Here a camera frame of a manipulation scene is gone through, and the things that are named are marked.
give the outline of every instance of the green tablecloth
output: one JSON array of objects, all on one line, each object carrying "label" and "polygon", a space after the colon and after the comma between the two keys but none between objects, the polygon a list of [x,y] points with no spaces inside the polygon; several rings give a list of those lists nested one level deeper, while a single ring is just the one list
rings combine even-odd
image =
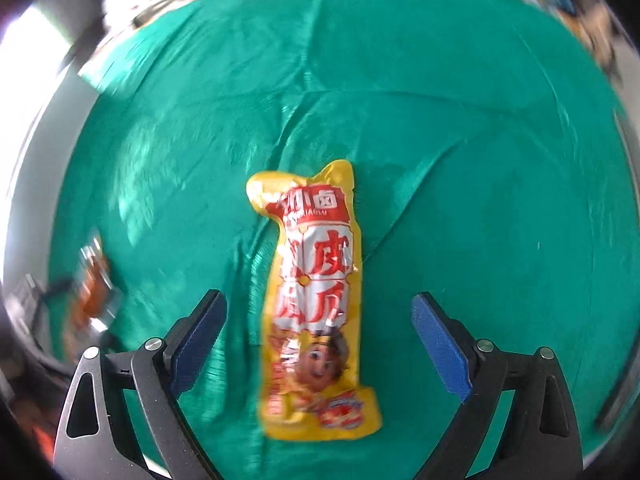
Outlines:
[{"label": "green tablecloth", "polygon": [[[104,93],[67,171],[51,276],[100,229],[128,348],[208,288],[227,295],[226,328],[180,399],[227,480],[411,478],[458,405],[410,322],[422,290],[504,350],[551,346],[586,450],[598,443],[592,421],[639,325],[638,212],[620,105],[553,17],[520,0],[199,0],[90,76]],[[277,232],[244,186],[336,158],[356,177],[362,381],[384,426],[354,442],[276,442],[255,407]]]}]

